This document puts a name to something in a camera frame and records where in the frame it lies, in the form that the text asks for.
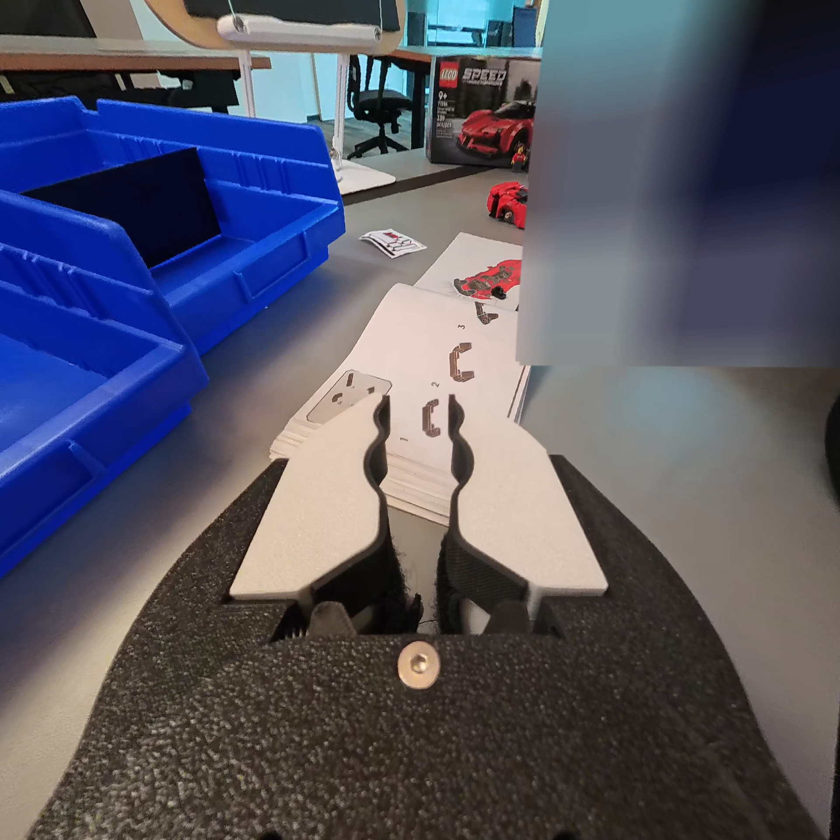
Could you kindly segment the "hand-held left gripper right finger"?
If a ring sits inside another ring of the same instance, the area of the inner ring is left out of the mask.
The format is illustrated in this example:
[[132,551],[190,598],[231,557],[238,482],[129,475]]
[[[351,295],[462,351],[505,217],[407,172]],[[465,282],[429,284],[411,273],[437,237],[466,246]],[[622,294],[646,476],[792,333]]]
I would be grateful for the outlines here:
[[448,399],[448,584],[492,614],[503,602],[537,616],[545,598],[601,597],[605,573],[552,459],[507,417],[480,419]]

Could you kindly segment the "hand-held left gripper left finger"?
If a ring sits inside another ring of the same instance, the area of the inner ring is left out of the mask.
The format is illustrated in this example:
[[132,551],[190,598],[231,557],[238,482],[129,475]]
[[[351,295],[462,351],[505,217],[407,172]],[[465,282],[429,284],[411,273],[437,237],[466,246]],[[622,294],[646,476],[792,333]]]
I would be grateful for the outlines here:
[[229,588],[238,602],[370,602],[389,574],[390,397],[371,394],[289,456]]

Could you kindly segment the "lego instruction booklet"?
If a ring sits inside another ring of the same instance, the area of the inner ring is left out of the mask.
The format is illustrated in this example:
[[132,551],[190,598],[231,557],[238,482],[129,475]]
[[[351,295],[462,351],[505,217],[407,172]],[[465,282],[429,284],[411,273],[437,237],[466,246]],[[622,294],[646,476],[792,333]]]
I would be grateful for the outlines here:
[[448,398],[494,426],[518,423],[530,367],[516,359],[523,248],[459,233],[419,281],[395,284],[349,356],[269,448],[288,459],[320,426],[369,394],[386,394],[388,504],[448,523],[455,488]]

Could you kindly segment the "red lego car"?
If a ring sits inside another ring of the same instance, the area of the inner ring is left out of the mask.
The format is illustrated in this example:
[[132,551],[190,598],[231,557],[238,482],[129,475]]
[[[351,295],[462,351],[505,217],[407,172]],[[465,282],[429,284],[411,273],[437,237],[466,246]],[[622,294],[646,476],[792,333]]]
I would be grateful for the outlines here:
[[519,182],[503,182],[491,187],[487,211],[491,218],[523,230],[526,225],[529,189]]

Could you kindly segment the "lego sticker sheet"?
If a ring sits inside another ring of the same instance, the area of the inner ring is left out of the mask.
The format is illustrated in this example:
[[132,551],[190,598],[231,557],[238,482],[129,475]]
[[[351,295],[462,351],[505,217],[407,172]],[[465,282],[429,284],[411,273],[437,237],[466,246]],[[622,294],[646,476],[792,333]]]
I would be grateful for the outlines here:
[[374,246],[390,259],[409,256],[427,249],[417,239],[401,234],[393,228],[370,231],[360,236],[360,241]]

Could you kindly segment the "lego set cardboard box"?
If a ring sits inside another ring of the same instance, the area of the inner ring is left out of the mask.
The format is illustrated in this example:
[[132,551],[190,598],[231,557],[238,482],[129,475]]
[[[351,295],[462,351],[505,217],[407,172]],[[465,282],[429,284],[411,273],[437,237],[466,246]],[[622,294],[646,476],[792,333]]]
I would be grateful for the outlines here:
[[425,152],[436,165],[510,169],[532,144],[541,59],[450,54],[429,74]]

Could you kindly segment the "black office chair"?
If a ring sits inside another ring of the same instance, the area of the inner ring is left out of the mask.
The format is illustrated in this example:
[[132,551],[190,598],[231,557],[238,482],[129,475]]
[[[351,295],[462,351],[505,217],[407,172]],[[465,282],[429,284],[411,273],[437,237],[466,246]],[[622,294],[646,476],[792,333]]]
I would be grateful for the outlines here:
[[[380,77],[377,87],[371,88],[375,60],[381,64]],[[404,112],[410,112],[413,107],[410,98],[386,86],[386,76],[391,65],[390,58],[367,56],[364,79],[362,79],[360,58],[357,55],[350,56],[346,105],[356,120],[375,124],[379,132],[376,137],[357,143],[347,157],[349,161],[360,159],[366,152],[374,149],[379,150],[381,154],[388,154],[389,150],[409,151],[408,147],[386,135],[387,130],[390,130],[392,134],[399,133],[400,116]]]

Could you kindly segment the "white tabletop stand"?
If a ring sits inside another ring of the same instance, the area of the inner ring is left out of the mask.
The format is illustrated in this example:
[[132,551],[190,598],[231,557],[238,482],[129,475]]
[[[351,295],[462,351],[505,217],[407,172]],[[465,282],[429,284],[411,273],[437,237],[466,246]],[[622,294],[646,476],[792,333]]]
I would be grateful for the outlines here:
[[333,134],[329,150],[333,173],[342,197],[366,193],[375,188],[396,182],[393,175],[377,171],[343,157],[344,124],[347,110],[347,92],[350,57],[388,55],[398,47],[403,38],[406,4],[395,2],[396,29],[386,30],[385,2],[378,3],[379,19],[376,24],[345,23],[314,24],[292,22],[276,16],[244,14],[235,11],[232,2],[229,12],[218,19],[216,29],[221,39],[234,46],[238,52],[239,68],[244,79],[246,111],[249,117],[256,114],[253,81],[251,79],[252,49],[270,51],[307,51],[310,54],[326,53],[337,56],[335,78],[335,104]]

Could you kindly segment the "grey-top side desk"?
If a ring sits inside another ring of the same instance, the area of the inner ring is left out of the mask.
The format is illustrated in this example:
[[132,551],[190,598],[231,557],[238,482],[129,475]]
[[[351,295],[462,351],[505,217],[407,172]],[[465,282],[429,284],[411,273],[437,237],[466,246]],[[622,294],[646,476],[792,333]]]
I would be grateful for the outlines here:
[[75,98],[210,109],[237,107],[239,64],[232,50],[181,41],[36,35],[1,37],[2,104]]

